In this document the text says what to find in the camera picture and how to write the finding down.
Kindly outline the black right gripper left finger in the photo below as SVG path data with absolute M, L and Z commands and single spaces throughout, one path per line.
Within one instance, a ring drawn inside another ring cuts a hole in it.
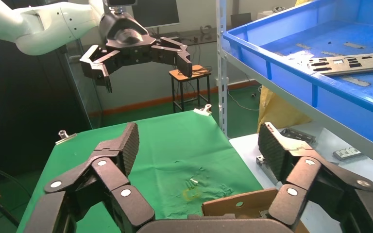
M 138 126 L 131 122 L 119 137 L 100 142 L 85 162 L 45 185 L 24 231 L 74 233 L 77 222 L 98 203 L 123 233 L 154 221 L 154 209 L 128 178 L 138 150 Z

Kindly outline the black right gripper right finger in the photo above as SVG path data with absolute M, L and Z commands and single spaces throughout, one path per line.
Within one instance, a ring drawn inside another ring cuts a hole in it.
M 373 233 L 373 181 L 325 160 L 308 143 L 281 135 L 269 122 L 260 126 L 258 148 L 282 184 L 269 219 L 294 231 L 312 202 L 344 233 Z

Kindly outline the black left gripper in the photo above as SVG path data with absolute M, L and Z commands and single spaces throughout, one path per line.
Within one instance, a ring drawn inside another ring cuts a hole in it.
M 80 58 L 86 77 L 95 80 L 112 93 L 110 75 L 122 66 L 148 62 L 176 66 L 186 77 L 192 77 L 188 46 L 171 38 L 151 37 L 130 14 L 105 13 L 99 24 L 106 49 L 92 45 Z

